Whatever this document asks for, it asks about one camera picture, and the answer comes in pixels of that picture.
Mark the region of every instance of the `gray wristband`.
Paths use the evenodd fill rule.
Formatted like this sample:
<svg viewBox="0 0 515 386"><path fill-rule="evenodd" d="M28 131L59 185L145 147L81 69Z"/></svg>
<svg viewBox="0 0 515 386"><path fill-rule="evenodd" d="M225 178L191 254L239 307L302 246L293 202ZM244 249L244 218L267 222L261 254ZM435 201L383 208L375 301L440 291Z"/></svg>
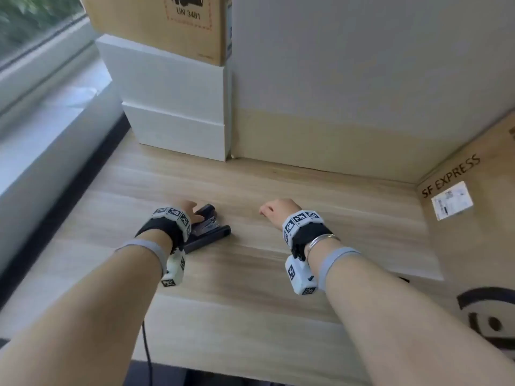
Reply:
<svg viewBox="0 0 515 386"><path fill-rule="evenodd" d="M325 278L327 277L327 273L333 266L334 262L341 257L350 256L351 254L361 254L356 249L352 249L349 247L338 248L335 251L329 253L329 256L325 258L320 267L320 272L318 274L318 288L322 291L325 291Z"/></svg>
<svg viewBox="0 0 515 386"><path fill-rule="evenodd" d="M152 253L154 253L157 256L159 263L161 264L161 268L163 269L163 274L161 275L161 277L163 277L166 274L166 262L168 261L168 255L164 252L162 247L160 247L155 242L135 238L124 243L116 251L119 251L120 249L131 245L142 246L151 251Z"/></svg>

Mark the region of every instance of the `white label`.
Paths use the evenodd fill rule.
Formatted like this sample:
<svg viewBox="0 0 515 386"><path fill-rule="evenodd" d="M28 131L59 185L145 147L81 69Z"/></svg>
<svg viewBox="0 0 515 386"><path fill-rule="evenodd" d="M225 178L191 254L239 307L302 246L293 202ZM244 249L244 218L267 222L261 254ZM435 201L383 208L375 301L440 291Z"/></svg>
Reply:
<svg viewBox="0 0 515 386"><path fill-rule="evenodd" d="M431 201L436 219L439 221L474 205L464 181L460 181L441 194L434 196Z"/></svg>
<svg viewBox="0 0 515 386"><path fill-rule="evenodd" d="M232 0L227 1L226 59L232 54Z"/></svg>

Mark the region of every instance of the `black cable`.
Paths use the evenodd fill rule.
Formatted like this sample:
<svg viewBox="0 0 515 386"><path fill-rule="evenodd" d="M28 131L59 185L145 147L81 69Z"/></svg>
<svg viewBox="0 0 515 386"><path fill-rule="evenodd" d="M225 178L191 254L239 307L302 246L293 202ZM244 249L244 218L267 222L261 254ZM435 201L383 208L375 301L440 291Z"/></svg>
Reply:
<svg viewBox="0 0 515 386"><path fill-rule="evenodd" d="M145 344L145 352L147 354L147 363L148 363L148 384L149 386L153 385L153 370L152 370L152 360L150 359L150 351L148 350L147 343L147 332L145 331L145 320L143 320L143 324L141 325L141 330L143 331L143 344Z"/></svg>

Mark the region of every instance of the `wooden table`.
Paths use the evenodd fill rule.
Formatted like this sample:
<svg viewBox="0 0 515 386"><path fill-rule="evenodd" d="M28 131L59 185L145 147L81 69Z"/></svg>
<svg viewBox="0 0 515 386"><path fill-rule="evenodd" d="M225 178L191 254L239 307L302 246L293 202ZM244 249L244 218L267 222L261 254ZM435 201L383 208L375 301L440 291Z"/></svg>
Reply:
<svg viewBox="0 0 515 386"><path fill-rule="evenodd" d="M0 337L28 325L174 196L212 203L233 235L188 256L181 286L159 286L146 317L155 362L294 385L369 383L324 293L292 291L286 245L258 214L277 197L318 211L345 244L448 301L411 185L216 162L141 146L129 132L0 312ZM134 358L145 360L141 337Z"/></svg>

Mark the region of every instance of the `red dashed border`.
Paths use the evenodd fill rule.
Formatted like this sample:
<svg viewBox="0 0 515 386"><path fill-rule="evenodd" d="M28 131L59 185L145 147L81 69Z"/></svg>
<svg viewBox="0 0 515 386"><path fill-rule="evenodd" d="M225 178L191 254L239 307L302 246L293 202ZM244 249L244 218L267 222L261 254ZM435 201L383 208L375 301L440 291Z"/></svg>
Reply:
<svg viewBox="0 0 515 386"><path fill-rule="evenodd" d="M198 24L194 24L194 23L189 23L188 21L182 21L182 20L178 20L178 19L174 19L173 17L170 17L170 12L168 11L168 2L167 2L167 0L163 0L163 2L164 2L164 9L166 11L166 17L168 18L168 20L173 20L180 24L192 25L197 28L203 28L204 30L208 30L208 31L211 31L211 29L213 28L213 20L211 19L211 0L208 0L209 27L205 27L203 25L198 25Z"/></svg>

